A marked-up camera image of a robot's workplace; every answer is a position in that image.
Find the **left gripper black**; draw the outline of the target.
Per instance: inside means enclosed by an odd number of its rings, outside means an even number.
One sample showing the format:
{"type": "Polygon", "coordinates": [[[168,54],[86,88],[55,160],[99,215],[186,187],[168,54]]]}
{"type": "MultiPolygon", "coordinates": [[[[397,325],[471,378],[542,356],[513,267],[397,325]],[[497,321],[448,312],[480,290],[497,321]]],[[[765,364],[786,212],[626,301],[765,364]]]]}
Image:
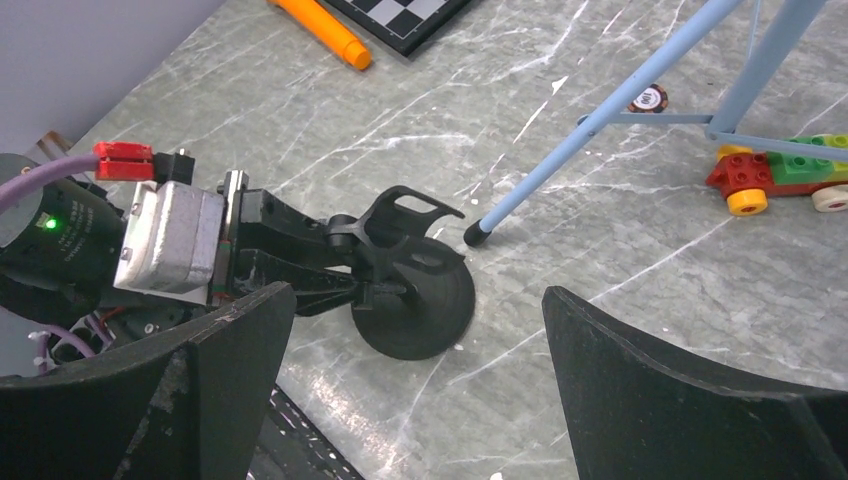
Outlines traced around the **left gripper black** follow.
{"type": "Polygon", "coordinates": [[[225,208],[216,244],[211,303],[220,305],[283,281],[296,296],[295,314],[313,317],[362,302],[370,280],[318,269],[318,255],[360,255],[367,244],[354,227],[358,218],[335,214],[312,218],[265,189],[248,187],[243,170],[226,173],[217,192],[225,208]]]}

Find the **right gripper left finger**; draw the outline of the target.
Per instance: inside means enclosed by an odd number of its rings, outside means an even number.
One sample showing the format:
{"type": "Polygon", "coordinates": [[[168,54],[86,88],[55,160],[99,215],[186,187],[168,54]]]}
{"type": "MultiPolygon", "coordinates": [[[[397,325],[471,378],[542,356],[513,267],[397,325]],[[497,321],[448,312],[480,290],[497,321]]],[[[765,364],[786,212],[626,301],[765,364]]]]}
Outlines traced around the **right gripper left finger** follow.
{"type": "Polygon", "coordinates": [[[270,284],[37,377],[1,381],[5,479],[243,479],[293,326],[270,284]]]}

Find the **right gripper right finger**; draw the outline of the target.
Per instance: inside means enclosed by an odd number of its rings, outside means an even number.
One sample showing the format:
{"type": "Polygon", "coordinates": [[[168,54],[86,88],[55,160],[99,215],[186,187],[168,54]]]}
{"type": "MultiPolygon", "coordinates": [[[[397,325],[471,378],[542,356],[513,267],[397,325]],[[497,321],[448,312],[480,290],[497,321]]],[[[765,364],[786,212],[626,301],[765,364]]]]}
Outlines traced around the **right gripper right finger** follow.
{"type": "Polygon", "coordinates": [[[732,368],[560,286],[542,300],[582,479],[843,479],[847,395],[732,368]]]}

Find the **black microphone stand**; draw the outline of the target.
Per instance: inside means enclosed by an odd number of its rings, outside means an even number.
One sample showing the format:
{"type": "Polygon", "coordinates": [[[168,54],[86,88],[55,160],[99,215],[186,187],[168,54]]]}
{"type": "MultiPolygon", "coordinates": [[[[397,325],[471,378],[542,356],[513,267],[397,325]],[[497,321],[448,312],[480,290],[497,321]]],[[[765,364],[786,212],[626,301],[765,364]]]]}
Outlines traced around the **black microphone stand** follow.
{"type": "Polygon", "coordinates": [[[356,283],[352,316],[377,352],[407,361],[437,357],[466,333],[475,285],[464,255],[428,236],[459,210],[407,186],[382,192],[360,217],[332,216],[328,246],[344,259],[356,283]]]}

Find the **orange toy microphone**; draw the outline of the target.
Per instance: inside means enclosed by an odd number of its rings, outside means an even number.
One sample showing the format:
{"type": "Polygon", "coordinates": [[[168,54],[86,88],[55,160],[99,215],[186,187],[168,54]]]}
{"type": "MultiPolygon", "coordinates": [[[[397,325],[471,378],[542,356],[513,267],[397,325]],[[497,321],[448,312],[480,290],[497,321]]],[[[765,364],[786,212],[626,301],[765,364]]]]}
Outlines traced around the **orange toy microphone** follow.
{"type": "Polygon", "coordinates": [[[313,0],[272,0],[324,46],[351,67],[364,71],[372,63],[372,55],[362,41],[313,0]]]}

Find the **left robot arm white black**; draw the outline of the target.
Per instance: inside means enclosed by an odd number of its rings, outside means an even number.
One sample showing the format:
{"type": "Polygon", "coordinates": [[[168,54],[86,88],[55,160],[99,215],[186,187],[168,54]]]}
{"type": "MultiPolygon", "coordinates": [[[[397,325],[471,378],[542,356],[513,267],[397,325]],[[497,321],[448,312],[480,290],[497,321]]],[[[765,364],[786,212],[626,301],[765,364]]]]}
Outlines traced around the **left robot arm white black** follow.
{"type": "Polygon", "coordinates": [[[295,312],[363,304],[373,264],[350,216],[313,219],[229,172],[137,143],[35,164],[1,158],[1,304],[73,358],[156,335],[275,282],[295,312]]]}

